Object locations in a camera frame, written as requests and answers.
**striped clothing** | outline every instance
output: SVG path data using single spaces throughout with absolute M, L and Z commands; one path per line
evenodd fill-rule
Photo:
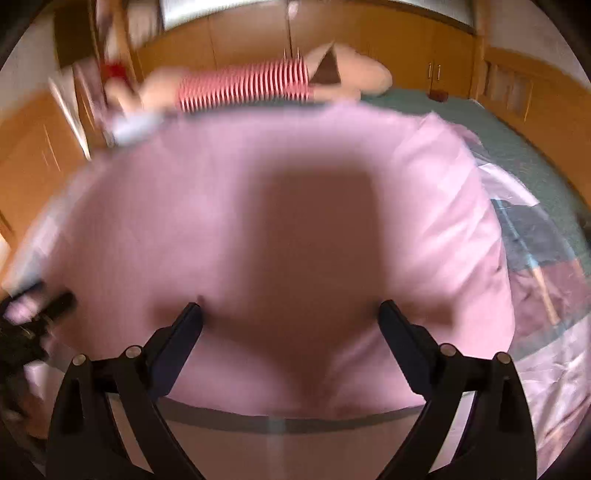
M 284 98 L 307 101 L 308 69 L 304 60 L 277 60 L 196 73 L 182 80 L 178 107 L 195 112 L 233 103 Z

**wooden cabinet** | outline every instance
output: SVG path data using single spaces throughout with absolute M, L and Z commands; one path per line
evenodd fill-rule
M 0 123 L 0 146 L 0 212 L 18 244 L 48 199 L 84 163 L 84 153 L 49 92 Z
M 433 83 L 434 90 L 445 90 L 450 95 L 467 98 L 472 82 L 474 36 L 434 22 Z
M 291 48 L 303 55 L 332 41 L 369 54 L 371 32 L 364 21 L 368 5 L 339 0 L 292 1 L 288 7 Z
M 193 70 L 256 63 L 329 42 L 388 68 L 394 88 L 468 97 L 474 37 L 395 5 L 344 0 L 274 0 L 230 8 L 174 28 L 138 50 L 141 76 L 160 66 Z
M 217 68 L 290 56 L 283 0 L 231 8 L 208 17 Z
M 474 38 L 395 7 L 342 0 L 300 0 L 289 8 L 291 45 L 302 54 L 331 41 L 381 62 L 394 88 L 431 88 L 468 97 Z
M 427 91 L 431 80 L 433 20 L 391 7 L 342 1 L 301 0 L 290 12 L 291 44 L 304 54 L 332 41 L 381 62 L 394 86 Z
M 198 18 L 159 35 L 135 52 L 134 62 L 146 78 L 159 67 L 213 70 L 216 67 L 207 17 Z
M 369 33 L 369 55 L 392 73 L 394 88 L 428 92 L 437 22 L 379 5 L 367 5 L 362 18 Z

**green bedspread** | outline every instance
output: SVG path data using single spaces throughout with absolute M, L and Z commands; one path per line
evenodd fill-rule
M 537 197 L 580 258 L 585 273 L 591 275 L 591 255 L 575 217 L 575 211 L 583 208 L 581 200 L 534 147 L 492 113 L 472 100 L 450 98 L 445 103 L 435 102 L 419 90 L 395 89 L 364 101 L 404 113 L 423 115 L 434 111 L 472 130 L 493 161 L 518 177 Z

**wooden furniture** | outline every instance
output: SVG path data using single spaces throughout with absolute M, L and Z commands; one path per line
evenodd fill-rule
M 143 78 L 160 66 L 202 70 L 297 57 L 331 41 L 380 61 L 395 87 L 469 95 L 474 36 L 395 3 L 364 1 L 275 0 L 199 18 L 137 50 L 136 74 Z
M 209 34 L 217 68 L 290 56 L 285 2 L 231 8 L 209 15 Z
M 591 206 L 591 92 L 561 70 L 487 48 L 478 101 L 537 147 Z
M 139 48 L 135 55 L 146 78 L 159 67 L 187 67 L 192 70 L 211 70 L 216 67 L 209 18 L 203 17 L 159 35 Z
M 0 122 L 0 148 L 0 218 L 18 245 L 48 199 L 85 157 L 47 90 Z
M 394 87 L 468 97 L 474 38 L 431 18 L 385 5 L 302 0 L 290 31 L 292 51 L 345 43 L 385 65 Z

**wooden headboard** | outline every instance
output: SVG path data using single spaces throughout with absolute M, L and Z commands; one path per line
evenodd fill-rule
M 538 148 L 591 206 L 591 91 L 510 50 L 485 51 L 477 100 Z

